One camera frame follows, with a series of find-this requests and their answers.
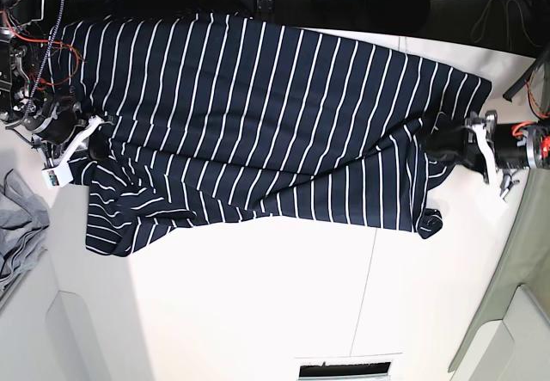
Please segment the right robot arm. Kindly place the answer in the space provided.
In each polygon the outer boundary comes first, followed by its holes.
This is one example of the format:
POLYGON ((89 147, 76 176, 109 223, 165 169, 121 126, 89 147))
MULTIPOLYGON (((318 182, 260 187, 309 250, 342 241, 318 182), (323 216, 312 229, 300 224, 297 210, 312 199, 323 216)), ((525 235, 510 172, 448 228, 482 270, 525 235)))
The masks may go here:
POLYGON ((1 124, 52 172, 109 156, 101 129, 111 119, 87 98, 88 61, 63 26, 68 2, 1 0, 1 124))

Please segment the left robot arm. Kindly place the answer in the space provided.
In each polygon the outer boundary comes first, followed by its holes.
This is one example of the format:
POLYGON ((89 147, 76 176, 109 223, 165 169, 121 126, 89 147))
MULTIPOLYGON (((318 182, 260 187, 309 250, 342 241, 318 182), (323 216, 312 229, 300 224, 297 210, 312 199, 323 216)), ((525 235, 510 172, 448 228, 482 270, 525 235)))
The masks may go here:
POLYGON ((436 128, 425 141, 427 156, 446 167, 461 165, 483 176, 484 183, 500 188, 505 199, 518 183, 523 169, 549 169, 549 47, 545 46, 532 65, 503 94, 512 101, 526 90, 534 121, 500 124, 498 113, 480 116, 466 113, 463 122, 436 128))

